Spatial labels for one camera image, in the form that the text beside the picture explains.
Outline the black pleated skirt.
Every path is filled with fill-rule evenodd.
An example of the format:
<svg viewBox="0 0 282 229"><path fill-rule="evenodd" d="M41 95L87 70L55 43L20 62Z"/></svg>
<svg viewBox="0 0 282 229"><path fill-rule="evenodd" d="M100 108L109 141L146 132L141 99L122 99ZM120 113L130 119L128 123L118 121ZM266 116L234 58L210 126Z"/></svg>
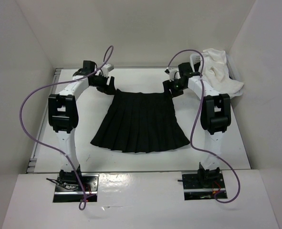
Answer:
<svg viewBox="0 0 282 229"><path fill-rule="evenodd" d="M172 96L116 90L91 144L123 153L176 150L190 141L179 126Z"/></svg>

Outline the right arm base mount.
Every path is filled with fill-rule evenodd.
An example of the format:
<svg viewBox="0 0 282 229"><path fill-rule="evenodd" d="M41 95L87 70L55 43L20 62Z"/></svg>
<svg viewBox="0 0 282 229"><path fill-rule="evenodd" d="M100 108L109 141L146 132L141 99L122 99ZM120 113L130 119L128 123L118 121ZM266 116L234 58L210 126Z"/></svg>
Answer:
<svg viewBox="0 0 282 229"><path fill-rule="evenodd" d="M183 185L183 193L185 200L205 200L214 199L227 199L227 191L223 179L223 174L219 173L217 178L210 178L204 184L201 184L197 172L182 172L182 178L178 182Z"/></svg>

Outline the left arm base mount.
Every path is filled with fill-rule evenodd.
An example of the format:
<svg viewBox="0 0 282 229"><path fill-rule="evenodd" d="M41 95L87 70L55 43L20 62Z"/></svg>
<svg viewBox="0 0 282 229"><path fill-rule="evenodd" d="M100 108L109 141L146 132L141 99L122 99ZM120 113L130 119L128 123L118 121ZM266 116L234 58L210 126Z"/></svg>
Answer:
<svg viewBox="0 0 282 229"><path fill-rule="evenodd" d="M82 187L78 182L60 181L60 178L51 179L55 184L53 195L53 203L73 203L80 202L84 197L84 192L87 197L87 202L97 201L97 191L99 174L83 173L81 177Z"/></svg>

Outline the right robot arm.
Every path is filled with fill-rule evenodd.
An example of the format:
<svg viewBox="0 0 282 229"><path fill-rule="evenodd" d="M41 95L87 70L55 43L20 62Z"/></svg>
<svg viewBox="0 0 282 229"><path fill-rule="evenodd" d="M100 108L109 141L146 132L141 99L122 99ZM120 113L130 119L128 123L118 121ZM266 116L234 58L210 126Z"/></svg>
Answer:
<svg viewBox="0 0 282 229"><path fill-rule="evenodd" d="M201 101L200 124L205 130L204 150L209 155L199 163L197 182L201 187L209 187L217 181L220 168L219 159L224 133L231 124L230 96L221 94L202 80L199 72L193 71L190 63L186 62L179 68L166 68L169 79L163 82L164 88L173 97L183 94L190 89Z"/></svg>

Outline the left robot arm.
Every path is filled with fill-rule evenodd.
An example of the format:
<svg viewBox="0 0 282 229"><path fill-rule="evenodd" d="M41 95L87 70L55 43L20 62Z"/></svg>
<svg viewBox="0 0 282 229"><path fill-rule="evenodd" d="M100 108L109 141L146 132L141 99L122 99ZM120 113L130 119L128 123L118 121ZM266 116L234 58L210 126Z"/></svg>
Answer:
<svg viewBox="0 0 282 229"><path fill-rule="evenodd" d="M72 82L59 93L48 97L48 122L56 133L64 156L58 180L66 183L71 190L76 191L83 186L74 139L79 122L77 100L90 86L108 95L114 93L114 77L108 76L113 69L114 66L107 63L97 70L95 62L84 61L83 67L73 74Z"/></svg>

